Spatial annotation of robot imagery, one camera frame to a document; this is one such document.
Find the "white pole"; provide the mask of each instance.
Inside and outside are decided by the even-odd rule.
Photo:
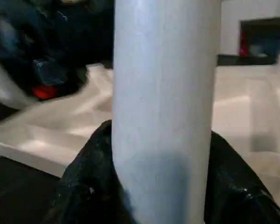
[[[112,147],[138,224],[202,224],[220,0],[117,0]]]

